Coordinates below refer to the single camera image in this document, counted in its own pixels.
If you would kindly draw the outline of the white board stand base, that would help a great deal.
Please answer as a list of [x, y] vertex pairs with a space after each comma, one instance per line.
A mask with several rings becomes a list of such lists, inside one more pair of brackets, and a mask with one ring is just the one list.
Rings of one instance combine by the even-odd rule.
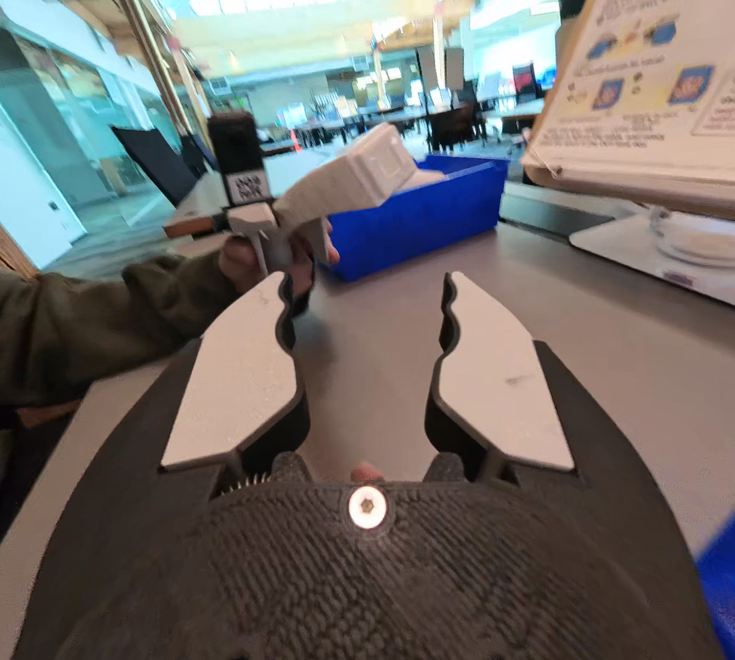
[[734, 306], [734, 223], [651, 208], [570, 235], [575, 248]]

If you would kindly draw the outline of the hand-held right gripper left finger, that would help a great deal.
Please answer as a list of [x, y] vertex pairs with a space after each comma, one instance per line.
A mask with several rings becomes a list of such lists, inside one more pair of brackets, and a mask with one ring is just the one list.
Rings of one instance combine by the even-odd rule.
[[266, 473], [309, 433], [305, 385], [293, 358], [292, 279], [274, 272], [202, 335], [162, 454], [163, 470], [219, 465]]

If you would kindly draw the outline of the person's left forearm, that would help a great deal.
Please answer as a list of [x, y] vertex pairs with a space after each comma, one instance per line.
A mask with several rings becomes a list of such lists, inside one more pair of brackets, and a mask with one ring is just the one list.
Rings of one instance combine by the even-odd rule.
[[216, 253], [161, 255], [111, 280], [1, 277], [3, 408], [70, 401], [178, 351], [238, 298]]

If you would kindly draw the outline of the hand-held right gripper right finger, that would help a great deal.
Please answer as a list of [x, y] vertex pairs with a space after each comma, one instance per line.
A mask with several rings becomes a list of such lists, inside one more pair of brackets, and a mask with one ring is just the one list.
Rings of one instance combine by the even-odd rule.
[[443, 281], [441, 354], [425, 432], [457, 455], [464, 477], [500, 478], [515, 465], [573, 473], [575, 461], [536, 342], [519, 319], [462, 272]]

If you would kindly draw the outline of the wide wooden pillar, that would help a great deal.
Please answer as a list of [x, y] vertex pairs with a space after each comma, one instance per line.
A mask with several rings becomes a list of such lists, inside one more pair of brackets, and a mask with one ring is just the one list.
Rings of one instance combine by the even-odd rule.
[[14, 272], [24, 279], [34, 278], [39, 274], [39, 269], [36, 268], [2, 225], [1, 269]]

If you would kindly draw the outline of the white tile strip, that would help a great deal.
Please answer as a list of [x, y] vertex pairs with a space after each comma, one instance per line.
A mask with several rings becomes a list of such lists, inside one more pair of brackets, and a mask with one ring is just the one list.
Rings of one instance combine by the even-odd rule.
[[376, 208], [413, 177], [415, 159], [393, 124], [383, 122], [320, 167], [326, 213]]

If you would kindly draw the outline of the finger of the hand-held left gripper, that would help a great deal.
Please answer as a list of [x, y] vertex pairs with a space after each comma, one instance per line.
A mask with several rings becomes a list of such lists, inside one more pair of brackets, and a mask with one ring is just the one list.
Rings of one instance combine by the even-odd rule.
[[316, 169], [281, 196], [273, 206], [286, 242], [301, 242], [317, 260], [333, 265], [336, 250], [326, 231], [326, 218], [368, 204], [364, 169]]
[[270, 205], [252, 203], [231, 207], [226, 211], [226, 221], [232, 236], [250, 242], [263, 275], [279, 269], [276, 253], [279, 227]]

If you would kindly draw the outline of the black tablet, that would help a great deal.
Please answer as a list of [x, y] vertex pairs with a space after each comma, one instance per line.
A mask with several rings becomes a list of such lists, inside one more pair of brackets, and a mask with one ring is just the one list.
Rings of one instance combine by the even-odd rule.
[[614, 199], [506, 183], [500, 220], [520, 230], [566, 242], [576, 232], [629, 218], [635, 212], [634, 205]]

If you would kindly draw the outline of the wood edged grey desk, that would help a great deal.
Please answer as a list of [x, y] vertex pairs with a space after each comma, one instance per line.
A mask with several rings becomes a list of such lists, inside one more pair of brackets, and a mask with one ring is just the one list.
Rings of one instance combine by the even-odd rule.
[[[264, 159], [271, 195], [278, 198], [299, 179], [326, 163], [332, 154], [322, 149], [305, 149]], [[182, 239], [215, 231], [212, 218], [229, 206], [221, 177], [213, 172], [202, 177], [163, 225], [169, 239]]]

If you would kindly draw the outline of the blue plastic bin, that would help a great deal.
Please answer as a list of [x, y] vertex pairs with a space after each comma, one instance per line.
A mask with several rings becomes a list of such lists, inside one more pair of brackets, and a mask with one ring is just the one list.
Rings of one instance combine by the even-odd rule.
[[734, 515], [696, 561], [714, 632], [727, 659], [734, 659]]
[[416, 164], [428, 183], [378, 208], [331, 216], [336, 278], [354, 282], [495, 229], [509, 159], [431, 153]]

